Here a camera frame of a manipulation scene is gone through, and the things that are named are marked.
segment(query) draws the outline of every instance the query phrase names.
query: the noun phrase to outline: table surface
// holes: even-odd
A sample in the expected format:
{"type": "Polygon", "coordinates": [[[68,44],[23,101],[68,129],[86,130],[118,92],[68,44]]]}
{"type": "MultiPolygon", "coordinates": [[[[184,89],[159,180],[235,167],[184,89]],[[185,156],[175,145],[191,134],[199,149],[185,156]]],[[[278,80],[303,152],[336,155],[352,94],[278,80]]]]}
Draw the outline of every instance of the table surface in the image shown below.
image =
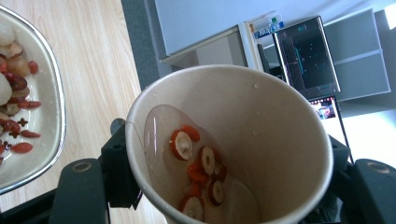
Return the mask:
{"type": "MultiPolygon", "coordinates": [[[[61,70],[66,138],[61,157],[36,180],[0,196],[0,210],[57,188],[72,161],[98,158],[113,119],[126,119],[141,92],[120,0],[0,0],[47,38],[61,70]]],[[[166,223],[143,197],[138,208],[111,208],[113,223],[166,223]]]]}

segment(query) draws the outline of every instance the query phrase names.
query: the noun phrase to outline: computer monitor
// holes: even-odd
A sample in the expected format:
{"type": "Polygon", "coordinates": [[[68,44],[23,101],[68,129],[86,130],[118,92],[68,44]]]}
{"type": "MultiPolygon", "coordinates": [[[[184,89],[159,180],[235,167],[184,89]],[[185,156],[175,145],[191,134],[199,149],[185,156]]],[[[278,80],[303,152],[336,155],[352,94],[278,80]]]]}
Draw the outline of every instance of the computer monitor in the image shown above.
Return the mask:
{"type": "Polygon", "coordinates": [[[320,17],[273,33],[286,82],[306,99],[340,91],[320,17]]]}
{"type": "MultiPolygon", "coordinates": [[[[335,96],[320,97],[310,100],[309,103],[317,112],[327,134],[344,144],[344,146],[349,147],[347,133],[335,96]]],[[[349,160],[353,162],[352,155],[349,155],[349,160]]]]}

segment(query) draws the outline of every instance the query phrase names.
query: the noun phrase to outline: white plate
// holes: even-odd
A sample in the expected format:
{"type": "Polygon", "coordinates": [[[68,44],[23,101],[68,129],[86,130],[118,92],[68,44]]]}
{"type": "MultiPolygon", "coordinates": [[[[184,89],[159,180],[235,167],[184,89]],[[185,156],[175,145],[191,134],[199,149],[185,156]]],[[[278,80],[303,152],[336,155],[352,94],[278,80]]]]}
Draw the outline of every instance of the white plate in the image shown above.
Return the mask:
{"type": "Polygon", "coordinates": [[[31,90],[28,99],[42,104],[12,117],[16,121],[28,120],[21,129],[40,133],[40,138],[13,138],[8,133],[0,137],[10,144],[28,142],[34,146],[26,154],[3,153],[6,157],[0,165],[0,194],[3,194],[44,174],[59,158],[64,144],[65,109],[58,64],[44,36],[21,16],[1,6],[0,21],[12,26],[17,42],[23,46],[23,57],[37,62],[38,73],[26,78],[31,90]]]}

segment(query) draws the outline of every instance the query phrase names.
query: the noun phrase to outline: white paper cup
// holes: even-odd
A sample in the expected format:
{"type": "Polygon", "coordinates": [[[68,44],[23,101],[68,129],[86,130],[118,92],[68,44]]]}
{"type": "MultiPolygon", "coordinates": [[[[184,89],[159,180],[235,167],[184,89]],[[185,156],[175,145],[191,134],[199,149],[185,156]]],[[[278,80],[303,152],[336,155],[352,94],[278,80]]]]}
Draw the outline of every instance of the white paper cup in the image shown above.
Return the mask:
{"type": "MultiPolygon", "coordinates": [[[[296,223],[324,195],[332,176],[332,147],[305,98],[262,72],[232,65],[198,66],[147,87],[127,118],[126,143],[134,177],[168,222],[196,221],[177,211],[186,180],[174,181],[174,174],[166,173],[174,168],[155,161],[158,155],[166,157],[169,146],[160,145],[155,151],[145,148],[150,138],[145,133],[146,119],[157,105],[182,111],[219,144],[228,168],[226,198],[221,208],[205,208],[210,210],[205,221],[296,223]],[[238,188],[246,191],[233,191],[238,188]]],[[[174,119],[163,118],[162,125],[174,119]]],[[[168,125],[156,127],[151,138],[170,136],[175,127],[168,125]]],[[[186,164],[180,165],[182,172],[186,164]]]]}

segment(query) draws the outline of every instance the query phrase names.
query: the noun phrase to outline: red goji berry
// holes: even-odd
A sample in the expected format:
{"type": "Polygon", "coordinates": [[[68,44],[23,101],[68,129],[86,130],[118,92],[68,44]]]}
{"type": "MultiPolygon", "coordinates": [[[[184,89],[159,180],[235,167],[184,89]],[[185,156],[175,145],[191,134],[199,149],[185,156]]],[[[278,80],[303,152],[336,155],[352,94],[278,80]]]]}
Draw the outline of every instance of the red goji berry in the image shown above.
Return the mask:
{"type": "Polygon", "coordinates": [[[22,102],[19,102],[18,103],[18,107],[20,108],[20,109],[24,109],[24,108],[27,108],[27,107],[29,107],[29,102],[28,101],[22,101],[22,102]]]}
{"type": "Polygon", "coordinates": [[[185,125],[181,126],[181,131],[188,134],[190,139],[194,142],[198,142],[201,138],[198,131],[196,129],[194,129],[193,127],[191,127],[190,125],[185,124],[185,125]]]}
{"type": "Polygon", "coordinates": [[[27,108],[36,108],[41,106],[41,102],[38,101],[28,101],[29,105],[27,106],[27,108]]]}
{"type": "Polygon", "coordinates": [[[38,64],[35,61],[30,61],[28,64],[31,74],[36,74],[38,72],[38,64]]]}
{"type": "Polygon", "coordinates": [[[6,124],[3,125],[3,132],[18,133],[20,130],[21,130],[20,125],[12,119],[7,120],[6,124]]]}
{"type": "Polygon", "coordinates": [[[30,132],[28,130],[21,131],[21,135],[23,137],[28,137],[28,138],[37,138],[37,137],[41,136],[41,134],[39,134],[39,133],[30,132]]]}
{"type": "Polygon", "coordinates": [[[32,150],[33,146],[29,143],[18,143],[17,145],[11,146],[11,150],[16,153],[26,153],[32,150]]]}
{"type": "Polygon", "coordinates": [[[0,145],[0,155],[6,150],[6,146],[0,145]]]}

